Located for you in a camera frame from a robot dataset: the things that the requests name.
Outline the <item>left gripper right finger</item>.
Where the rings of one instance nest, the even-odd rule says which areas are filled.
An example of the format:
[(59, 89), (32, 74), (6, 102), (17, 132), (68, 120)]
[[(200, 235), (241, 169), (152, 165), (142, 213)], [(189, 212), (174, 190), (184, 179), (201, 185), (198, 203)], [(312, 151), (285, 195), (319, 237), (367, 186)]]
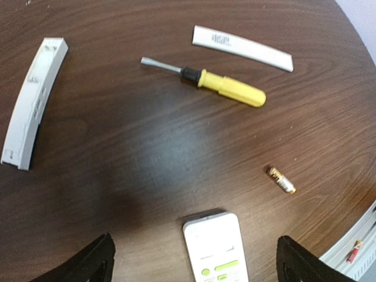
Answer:
[(279, 282), (353, 281), (323, 263), (289, 236), (278, 239), (276, 267)]

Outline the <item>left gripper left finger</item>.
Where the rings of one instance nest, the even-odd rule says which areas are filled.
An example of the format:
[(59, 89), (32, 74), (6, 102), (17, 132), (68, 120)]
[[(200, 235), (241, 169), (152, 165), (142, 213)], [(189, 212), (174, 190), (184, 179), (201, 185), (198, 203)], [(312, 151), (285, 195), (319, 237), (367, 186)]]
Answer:
[(111, 235), (103, 234), (66, 262), (33, 281), (111, 281), (115, 252)]

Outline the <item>white air conditioner remote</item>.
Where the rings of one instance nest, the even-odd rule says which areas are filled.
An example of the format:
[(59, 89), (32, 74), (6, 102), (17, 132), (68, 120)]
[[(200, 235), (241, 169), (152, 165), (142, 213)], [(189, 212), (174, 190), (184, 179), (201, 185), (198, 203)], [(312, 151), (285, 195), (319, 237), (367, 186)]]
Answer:
[(248, 281), (240, 224), (234, 213), (222, 212), (183, 225), (195, 281)]

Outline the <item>slim white remote control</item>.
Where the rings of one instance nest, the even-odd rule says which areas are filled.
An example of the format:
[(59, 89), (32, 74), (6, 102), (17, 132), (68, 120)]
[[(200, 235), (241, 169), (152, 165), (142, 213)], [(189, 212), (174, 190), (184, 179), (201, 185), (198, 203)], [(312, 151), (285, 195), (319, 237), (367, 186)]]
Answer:
[(68, 52), (63, 38), (45, 38), (25, 76), (8, 125), (1, 163), (29, 170), (36, 134)]

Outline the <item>yellow handled screwdriver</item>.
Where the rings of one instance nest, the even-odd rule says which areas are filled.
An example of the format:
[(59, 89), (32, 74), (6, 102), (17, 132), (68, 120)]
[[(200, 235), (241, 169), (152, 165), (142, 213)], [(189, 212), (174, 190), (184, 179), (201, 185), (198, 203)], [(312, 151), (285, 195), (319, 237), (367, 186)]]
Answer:
[(219, 95), (259, 108), (266, 102), (266, 94), (253, 86), (226, 76), (220, 76), (206, 69), (196, 70), (189, 67), (180, 68), (156, 61), (148, 57), (142, 57), (142, 65), (153, 66), (174, 73), (178, 73), (182, 79), (189, 80), (198, 88), (207, 88)]

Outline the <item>white battery cover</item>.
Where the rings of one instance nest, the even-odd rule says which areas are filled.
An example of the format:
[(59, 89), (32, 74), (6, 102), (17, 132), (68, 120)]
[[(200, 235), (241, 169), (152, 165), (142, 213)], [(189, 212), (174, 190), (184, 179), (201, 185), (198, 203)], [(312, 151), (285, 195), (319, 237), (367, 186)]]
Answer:
[(293, 57), (278, 49), (203, 26), (194, 26), (192, 44), (252, 59), (287, 72), (294, 70)]

